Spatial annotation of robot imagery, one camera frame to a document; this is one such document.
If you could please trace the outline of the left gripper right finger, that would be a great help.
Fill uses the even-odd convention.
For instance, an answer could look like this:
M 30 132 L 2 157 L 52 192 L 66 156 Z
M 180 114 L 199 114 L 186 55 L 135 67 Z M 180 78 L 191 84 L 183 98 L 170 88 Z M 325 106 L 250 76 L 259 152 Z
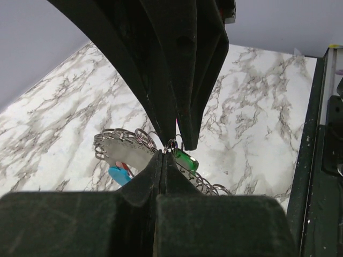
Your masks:
M 158 256 L 297 256 L 286 214 L 263 195 L 205 196 L 159 154 Z

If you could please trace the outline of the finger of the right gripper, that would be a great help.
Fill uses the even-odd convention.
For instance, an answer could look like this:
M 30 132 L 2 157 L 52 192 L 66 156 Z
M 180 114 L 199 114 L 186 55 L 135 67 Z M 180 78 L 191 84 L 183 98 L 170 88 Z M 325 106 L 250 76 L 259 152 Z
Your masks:
M 163 144 L 175 135 L 166 62 L 140 1 L 51 1 L 105 55 L 146 111 Z

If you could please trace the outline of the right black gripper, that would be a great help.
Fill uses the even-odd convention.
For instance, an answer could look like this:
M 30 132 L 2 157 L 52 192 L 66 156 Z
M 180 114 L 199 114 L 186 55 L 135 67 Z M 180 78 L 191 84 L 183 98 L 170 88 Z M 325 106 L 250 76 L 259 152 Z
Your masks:
M 236 1 L 142 1 L 168 72 L 168 92 L 187 150 L 198 146 L 205 106 L 228 52 L 224 24 Z

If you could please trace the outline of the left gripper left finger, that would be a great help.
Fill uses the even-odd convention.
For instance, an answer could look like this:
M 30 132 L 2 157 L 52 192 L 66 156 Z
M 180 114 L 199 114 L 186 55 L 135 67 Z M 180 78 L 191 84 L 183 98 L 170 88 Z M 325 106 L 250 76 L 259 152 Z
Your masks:
M 162 152 L 117 191 L 1 198 L 1 256 L 152 256 Z

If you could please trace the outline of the green key tag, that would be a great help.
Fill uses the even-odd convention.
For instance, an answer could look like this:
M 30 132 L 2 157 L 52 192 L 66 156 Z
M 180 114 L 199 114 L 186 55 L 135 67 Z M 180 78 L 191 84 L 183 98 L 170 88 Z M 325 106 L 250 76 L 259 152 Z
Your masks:
M 174 150 L 174 157 L 176 163 L 181 166 L 183 169 L 186 169 L 191 172 L 196 172 L 199 167 L 198 161 L 192 156 L 188 155 L 183 150 L 176 148 Z

